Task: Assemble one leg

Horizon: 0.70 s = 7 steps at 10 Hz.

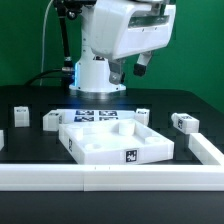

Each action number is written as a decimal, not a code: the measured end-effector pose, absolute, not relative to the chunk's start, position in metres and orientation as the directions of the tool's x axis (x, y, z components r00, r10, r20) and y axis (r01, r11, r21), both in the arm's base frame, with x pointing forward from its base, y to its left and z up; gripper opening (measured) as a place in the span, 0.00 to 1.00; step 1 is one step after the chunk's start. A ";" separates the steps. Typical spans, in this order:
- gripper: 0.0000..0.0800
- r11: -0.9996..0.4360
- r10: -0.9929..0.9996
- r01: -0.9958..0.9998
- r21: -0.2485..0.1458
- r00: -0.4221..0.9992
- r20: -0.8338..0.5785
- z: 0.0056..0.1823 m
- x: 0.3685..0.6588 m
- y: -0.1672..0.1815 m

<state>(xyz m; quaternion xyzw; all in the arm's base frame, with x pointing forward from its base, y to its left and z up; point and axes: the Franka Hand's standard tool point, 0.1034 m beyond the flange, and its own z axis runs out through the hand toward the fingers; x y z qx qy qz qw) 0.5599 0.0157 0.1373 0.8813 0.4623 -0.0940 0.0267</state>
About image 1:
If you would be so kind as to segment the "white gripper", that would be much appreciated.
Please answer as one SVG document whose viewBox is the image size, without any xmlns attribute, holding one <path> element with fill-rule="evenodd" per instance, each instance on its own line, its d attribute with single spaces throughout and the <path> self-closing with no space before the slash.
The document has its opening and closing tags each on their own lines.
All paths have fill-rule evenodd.
<svg viewBox="0 0 224 224">
<path fill-rule="evenodd" d="M 97 0 L 92 18 L 91 49 L 109 62 L 109 82 L 124 83 L 120 58 L 140 54 L 133 73 L 144 76 L 153 52 L 170 41 L 176 6 L 165 0 Z"/>
</svg>

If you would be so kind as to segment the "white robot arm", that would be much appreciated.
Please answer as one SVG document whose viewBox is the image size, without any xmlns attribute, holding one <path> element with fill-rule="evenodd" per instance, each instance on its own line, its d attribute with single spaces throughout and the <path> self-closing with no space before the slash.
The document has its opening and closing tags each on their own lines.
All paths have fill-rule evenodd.
<svg viewBox="0 0 224 224">
<path fill-rule="evenodd" d="M 136 55 L 143 76 L 155 50 L 168 45 L 176 15 L 171 0 L 93 0 L 81 8 L 81 58 L 70 92 L 107 99 L 126 92 L 124 59 Z"/>
</svg>

